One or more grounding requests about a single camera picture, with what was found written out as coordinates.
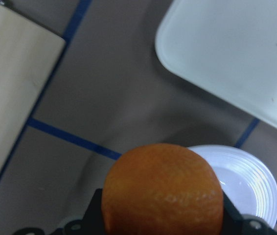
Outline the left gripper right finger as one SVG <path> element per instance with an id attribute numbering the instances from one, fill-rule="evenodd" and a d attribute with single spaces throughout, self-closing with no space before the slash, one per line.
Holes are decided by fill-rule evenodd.
<path id="1" fill-rule="evenodd" d="M 242 215 L 225 193 L 223 193 L 223 200 L 224 235 L 277 235 L 277 231 L 260 217 Z"/>

